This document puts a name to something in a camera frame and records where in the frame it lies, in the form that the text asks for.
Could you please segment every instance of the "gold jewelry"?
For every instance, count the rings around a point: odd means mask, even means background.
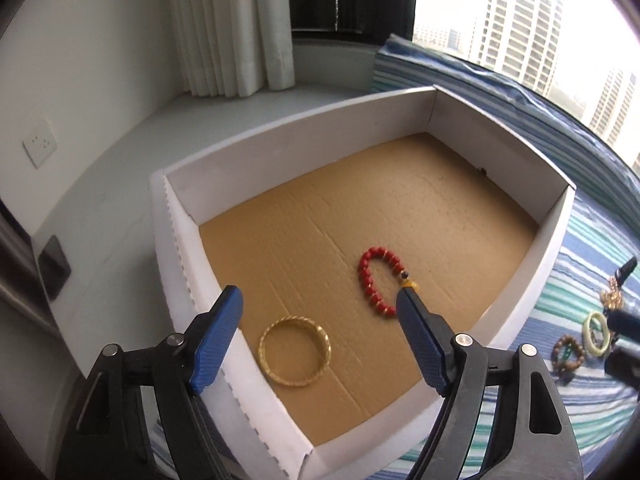
[[[278,375],[273,373],[271,371],[271,368],[269,367],[269,364],[267,363],[267,357],[265,356],[264,341],[267,337],[267,334],[277,326],[285,323],[293,323],[305,328],[306,330],[309,330],[309,332],[311,332],[320,340],[320,342],[322,343],[322,346],[324,347],[324,358],[322,359],[321,367],[311,377],[301,381],[287,381],[286,379],[283,379],[282,377],[279,377]],[[325,332],[324,328],[322,328],[320,325],[318,325],[318,323],[309,319],[308,317],[304,317],[304,316],[283,317],[282,319],[277,320],[274,324],[268,327],[268,329],[262,333],[262,335],[260,336],[260,341],[258,342],[258,363],[260,364],[260,368],[262,368],[262,371],[265,373],[265,375],[267,375],[267,377],[270,378],[273,382],[282,384],[283,386],[292,386],[294,388],[309,386],[311,383],[317,381],[320,378],[320,376],[324,373],[324,371],[329,366],[330,361],[331,361],[331,343],[329,342],[329,336]]]
[[[603,290],[600,293],[602,306],[608,310],[616,310],[625,306],[622,290],[618,288],[618,280],[616,280],[615,276],[609,278],[609,288],[610,290]]]
[[[602,335],[604,339],[602,341],[602,345],[600,346],[597,346],[591,338],[591,319],[596,319],[602,327]],[[609,331],[609,327],[607,326],[607,318],[603,313],[591,312],[587,316],[587,319],[584,320],[584,324],[582,325],[582,342],[584,343],[586,351],[594,357],[603,356],[609,349],[609,345],[611,344],[611,333]]]

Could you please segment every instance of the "high-rise building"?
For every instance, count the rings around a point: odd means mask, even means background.
[[[452,28],[430,27],[416,23],[413,41],[421,46],[428,46],[445,51],[451,49],[452,51],[460,53],[460,33]]]
[[[547,96],[558,61],[562,0],[487,0],[469,61]]]
[[[636,89],[636,75],[616,67],[609,69],[597,103],[587,108],[582,122],[613,146],[629,112]]]

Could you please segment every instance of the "white box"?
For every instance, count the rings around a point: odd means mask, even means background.
[[[176,330],[208,311],[220,285],[198,227],[284,182],[388,140],[427,131],[510,195],[539,224],[513,277],[471,334],[507,348],[538,299],[566,231],[575,186],[544,155],[441,88],[374,94],[254,128],[151,176],[162,286]],[[424,439],[440,409],[420,381],[363,424],[316,448],[258,368],[240,330],[203,400],[251,478],[361,479]]]

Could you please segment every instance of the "wall socket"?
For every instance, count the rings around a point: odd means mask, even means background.
[[[22,140],[22,145],[36,169],[42,166],[47,157],[58,147],[49,121],[41,119],[33,131]]]

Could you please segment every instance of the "striped fabric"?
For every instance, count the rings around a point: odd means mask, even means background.
[[[578,186],[558,259],[535,308],[511,349],[529,342],[548,357],[558,338],[580,340],[582,322],[602,310],[607,278],[640,254],[640,184],[603,142],[533,92],[478,66],[391,37],[376,56],[372,91],[436,84],[491,113],[553,160]],[[640,306],[640,271],[625,283],[625,301]],[[574,427],[585,476],[614,445],[636,407],[637,394],[604,374],[602,359],[588,358],[567,386],[558,385]],[[478,472],[495,412],[497,388],[484,393],[481,416],[460,478]],[[161,426],[150,436],[156,462],[176,478]],[[368,480],[404,480],[422,449],[416,445]],[[242,473],[234,471],[238,477]]]

